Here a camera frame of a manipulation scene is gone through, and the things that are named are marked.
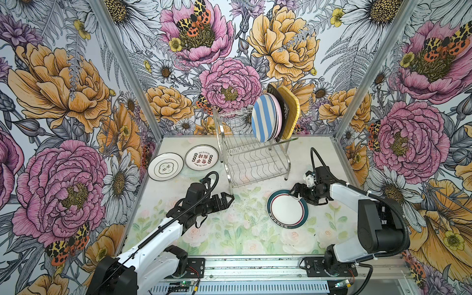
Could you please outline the white plate green red band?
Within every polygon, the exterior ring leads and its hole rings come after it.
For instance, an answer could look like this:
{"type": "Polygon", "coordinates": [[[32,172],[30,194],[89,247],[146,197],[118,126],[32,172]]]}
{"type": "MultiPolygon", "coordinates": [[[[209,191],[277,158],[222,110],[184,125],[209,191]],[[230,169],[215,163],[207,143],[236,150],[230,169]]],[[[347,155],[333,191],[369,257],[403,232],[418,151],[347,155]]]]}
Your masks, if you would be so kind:
{"type": "Polygon", "coordinates": [[[266,209],[270,219],[285,229],[297,229],[303,226],[309,217],[306,201],[289,195],[288,190],[273,192],[267,200],[266,209]]]}

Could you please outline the white plate orange sunburst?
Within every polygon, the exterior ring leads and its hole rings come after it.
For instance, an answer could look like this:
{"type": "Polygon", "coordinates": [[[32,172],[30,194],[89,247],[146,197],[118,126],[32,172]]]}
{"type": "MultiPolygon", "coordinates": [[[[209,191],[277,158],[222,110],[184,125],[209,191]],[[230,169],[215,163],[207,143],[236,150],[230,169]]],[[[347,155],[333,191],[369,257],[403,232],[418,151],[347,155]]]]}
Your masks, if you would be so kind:
{"type": "Polygon", "coordinates": [[[274,127],[274,132],[273,132],[273,135],[272,135],[272,139],[275,140],[275,138],[277,137],[277,134],[278,134],[280,108],[279,108],[279,104],[276,100],[276,97],[274,95],[270,95],[270,96],[271,96],[272,101],[274,102],[274,106],[275,106],[275,127],[274,127]]]}

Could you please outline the blue white striped plate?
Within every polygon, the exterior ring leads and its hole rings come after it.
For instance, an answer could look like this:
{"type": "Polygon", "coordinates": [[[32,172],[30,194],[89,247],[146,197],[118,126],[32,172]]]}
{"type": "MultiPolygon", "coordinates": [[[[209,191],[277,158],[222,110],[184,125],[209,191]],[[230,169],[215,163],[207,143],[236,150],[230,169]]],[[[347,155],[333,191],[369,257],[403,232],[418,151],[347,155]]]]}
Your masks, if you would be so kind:
{"type": "Polygon", "coordinates": [[[253,135],[261,143],[272,139],[275,127],[275,106],[270,95],[267,93],[260,96],[251,114],[253,135]]]}

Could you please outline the pink round plate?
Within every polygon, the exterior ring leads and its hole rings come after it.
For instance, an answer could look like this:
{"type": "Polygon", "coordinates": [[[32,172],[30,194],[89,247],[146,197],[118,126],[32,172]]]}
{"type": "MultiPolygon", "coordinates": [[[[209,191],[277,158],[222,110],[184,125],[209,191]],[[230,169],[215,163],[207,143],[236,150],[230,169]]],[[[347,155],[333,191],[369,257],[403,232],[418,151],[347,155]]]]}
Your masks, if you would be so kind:
{"type": "Polygon", "coordinates": [[[284,107],[284,102],[283,102],[283,99],[280,98],[279,96],[275,96],[276,97],[276,100],[279,104],[279,108],[280,108],[280,111],[279,111],[279,126],[278,126],[278,134],[277,134],[277,137],[275,138],[276,142],[279,142],[280,139],[281,139],[281,135],[282,135],[282,127],[283,127],[283,120],[284,120],[284,111],[285,111],[285,107],[284,107]]]}

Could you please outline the yellow woven square plate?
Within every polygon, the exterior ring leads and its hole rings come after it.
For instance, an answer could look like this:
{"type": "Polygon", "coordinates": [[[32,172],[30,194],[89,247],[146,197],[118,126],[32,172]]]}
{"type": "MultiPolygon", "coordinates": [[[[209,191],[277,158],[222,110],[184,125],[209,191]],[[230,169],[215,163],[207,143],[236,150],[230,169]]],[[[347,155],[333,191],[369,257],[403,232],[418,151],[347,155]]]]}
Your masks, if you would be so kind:
{"type": "Polygon", "coordinates": [[[300,103],[299,99],[287,87],[280,86],[277,90],[288,107],[286,125],[282,133],[282,139],[288,140],[291,138],[299,119],[300,103]]]}

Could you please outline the black floral square plate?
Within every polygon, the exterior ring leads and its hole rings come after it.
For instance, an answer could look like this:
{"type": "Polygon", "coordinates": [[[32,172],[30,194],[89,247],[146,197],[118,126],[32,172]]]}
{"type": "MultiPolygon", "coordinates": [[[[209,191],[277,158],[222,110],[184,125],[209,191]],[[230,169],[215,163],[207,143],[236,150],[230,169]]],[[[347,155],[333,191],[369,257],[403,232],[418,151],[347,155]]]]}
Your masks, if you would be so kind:
{"type": "Polygon", "coordinates": [[[280,132],[277,135],[277,137],[275,137],[275,141],[279,142],[279,141],[281,141],[281,139],[283,137],[283,131],[286,127],[289,107],[286,105],[286,102],[285,102],[284,98],[282,97],[281,93],[272,84],[268,85],[267,92],[270,93],[271,95],[273,95],[277,99],[277,101],[280,105],[281,113],[282,113],[282,119],[281,119],[281,123],[280,123],[281,129],[280,129],[280,132]]]}

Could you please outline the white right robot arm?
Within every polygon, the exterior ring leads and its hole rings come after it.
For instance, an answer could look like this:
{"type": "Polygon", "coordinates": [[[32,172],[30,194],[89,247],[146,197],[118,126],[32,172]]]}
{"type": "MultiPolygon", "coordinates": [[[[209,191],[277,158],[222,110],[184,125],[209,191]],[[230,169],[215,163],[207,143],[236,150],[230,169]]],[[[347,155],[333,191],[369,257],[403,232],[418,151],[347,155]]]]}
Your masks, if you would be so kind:
{"type": "Polygon", "coordinates": [[[334,177],[328,167],[308,171],[304,182],[296,183],[289,195],[314,206],[338,201],[357,214],[356,236],[326,248],[326,268],[396,256],[410,246],[408,226],[397,201],[356,188],[334,177]]]}

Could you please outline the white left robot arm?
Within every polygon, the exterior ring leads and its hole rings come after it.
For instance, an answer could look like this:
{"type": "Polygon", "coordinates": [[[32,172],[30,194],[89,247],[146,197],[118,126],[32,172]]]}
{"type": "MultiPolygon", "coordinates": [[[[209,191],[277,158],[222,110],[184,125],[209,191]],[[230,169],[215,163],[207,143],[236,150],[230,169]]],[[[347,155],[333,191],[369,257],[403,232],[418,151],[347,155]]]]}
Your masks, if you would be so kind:
{"type": "Polygon", "coordinates": [[[89,295],[147,295],[167,277],[198,274],[188,262],[188,252],[174,245],[187,230],[197,226],[199,217],[227,210],[235,200],[226,192],[213,194],[213,187],[193,183],[186,196],[177,201],[160,225],[139,244],[113,258],[106,256],[97,265],[87,290],[89,295]]]}

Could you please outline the chrome two-tier dish rack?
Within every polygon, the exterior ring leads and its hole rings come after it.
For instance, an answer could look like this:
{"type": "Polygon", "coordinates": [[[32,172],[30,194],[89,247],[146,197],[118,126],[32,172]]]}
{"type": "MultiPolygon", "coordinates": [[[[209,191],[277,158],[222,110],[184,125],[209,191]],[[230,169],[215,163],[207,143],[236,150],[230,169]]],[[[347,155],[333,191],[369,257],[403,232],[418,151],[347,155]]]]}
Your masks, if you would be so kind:
{"type": "Polygon", "coordinates": [[[215,106],[212,107],[220,161],[227,174],[231,194],[236,188],[274,178],[282,177],[287,181],[291,173],[288,150],[290,143],[297,140],[296,137],[262,143],[254,137],[252,128],[245,132],[236,129],[227,132],[226,127],[231,123],[241,123],[250,117],[251,112],[252,107],[248,107],[220,114],[215,106]]]}

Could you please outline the white plate red characters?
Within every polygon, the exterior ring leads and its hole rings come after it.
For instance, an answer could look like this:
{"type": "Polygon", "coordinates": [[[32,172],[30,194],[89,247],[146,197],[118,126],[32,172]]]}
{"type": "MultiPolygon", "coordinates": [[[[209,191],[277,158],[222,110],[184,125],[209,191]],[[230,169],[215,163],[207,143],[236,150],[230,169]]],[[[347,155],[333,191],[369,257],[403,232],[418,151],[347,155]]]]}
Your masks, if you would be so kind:
{"type": "Polygon", "coordinates": [[[192,147],[184,158],[186,166],[194,171],[213,168],[219,161],[218,151],[210,145],[192,147]]]}

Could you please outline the white plate green rim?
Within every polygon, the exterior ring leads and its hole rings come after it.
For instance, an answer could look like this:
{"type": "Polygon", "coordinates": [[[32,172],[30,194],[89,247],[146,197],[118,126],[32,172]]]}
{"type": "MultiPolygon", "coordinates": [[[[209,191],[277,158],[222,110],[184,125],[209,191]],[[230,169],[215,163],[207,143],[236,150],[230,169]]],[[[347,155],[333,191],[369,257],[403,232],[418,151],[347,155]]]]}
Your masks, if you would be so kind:
{"type": "Polygon", "coordinates": [[[184,167],[183,158],[167,152],[153,158],[147,168],[149,177],[155,181],[168,181],[177,177],[184,167]]]}

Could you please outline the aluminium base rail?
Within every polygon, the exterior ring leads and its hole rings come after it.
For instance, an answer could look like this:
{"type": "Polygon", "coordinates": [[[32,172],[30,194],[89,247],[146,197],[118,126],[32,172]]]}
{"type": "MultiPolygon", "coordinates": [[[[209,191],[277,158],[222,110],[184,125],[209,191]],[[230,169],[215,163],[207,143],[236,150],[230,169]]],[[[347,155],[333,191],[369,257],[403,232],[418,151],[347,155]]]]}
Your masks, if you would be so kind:
{"type": "Polygon", "coordinates": [[[198,274],[167,277],[147,295],[346,295],[358,277],[355,264],[323,268],[320,256],[188,258],[198,274]]]}

